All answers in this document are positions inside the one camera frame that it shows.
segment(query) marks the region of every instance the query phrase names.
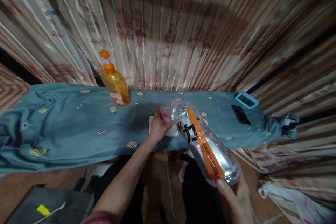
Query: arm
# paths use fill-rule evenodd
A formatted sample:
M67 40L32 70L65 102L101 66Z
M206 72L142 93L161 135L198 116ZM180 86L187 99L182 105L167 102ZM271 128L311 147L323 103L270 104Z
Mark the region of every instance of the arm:
M117 223L123 218L150 153L173 125L173 123L163 125L159 110L160 107L155 110L149 136L112 180L92 213L98 211L109 212Z

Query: smartphone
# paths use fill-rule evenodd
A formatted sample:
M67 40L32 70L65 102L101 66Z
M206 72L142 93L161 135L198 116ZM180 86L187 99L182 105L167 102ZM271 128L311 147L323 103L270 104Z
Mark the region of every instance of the smartphone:
M244 113L243 109L239 106L236 106L236 105L231 105L234 113L236 114L237 118L238 118L238 121L241 123L241 124L245 124L245 125L250 125L251 126L251 123L249 121L249 119L247 118L246 114Z

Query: black pants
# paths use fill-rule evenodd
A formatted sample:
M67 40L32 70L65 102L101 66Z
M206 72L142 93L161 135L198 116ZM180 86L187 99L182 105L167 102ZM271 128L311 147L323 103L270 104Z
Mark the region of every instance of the black pants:
M130 155L122 156L101 177L94 192L95 203L130 157ZM187 216L186 223L226 223L217 188L206 182L195 159L185 154L181 154L180 159L188 162L182 183L182 197ZM121 223L143 223L141 214L143 191L144 184L140 177Z

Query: curtain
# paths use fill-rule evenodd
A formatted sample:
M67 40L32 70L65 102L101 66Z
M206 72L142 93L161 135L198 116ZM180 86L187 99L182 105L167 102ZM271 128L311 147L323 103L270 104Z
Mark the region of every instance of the curtain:
M0 64L0 115L19 102L29 91L29 84Z
M314 201L336 210L335 171L336 159L332 159L270 174L260 182L300 190Z
M278 140L234 152L261 173L336 158L336 115L298 126L295 140Z
M333 36L252 95L272 116L291 111L304 117L330 109L336 104L335 55Z
M48 0L97 73L130 88L247 90L335 24L334 0Z
M0 0L0 46L40 81L96 85L86 57L43 0Z

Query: floor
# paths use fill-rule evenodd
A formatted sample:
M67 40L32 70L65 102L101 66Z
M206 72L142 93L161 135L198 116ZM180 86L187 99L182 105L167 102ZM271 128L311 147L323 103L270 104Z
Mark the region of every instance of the floor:
M153 153L142 174L145 184L142 215L144 223L185 223L186 215L182 199L182 184L179 171L183 162L179 155L183 151ZM262 199L259 187L259 172L236 156L250 187L250 200L256 224L284 223L288 219L269 199ZM83 190L93 191L93 185L111 165L110 162L92 164L73 169L49 171L44 173L12 173L0 180L0 223L3 223L27 190L34 184L46 187L72 189L85 171L86 182Z

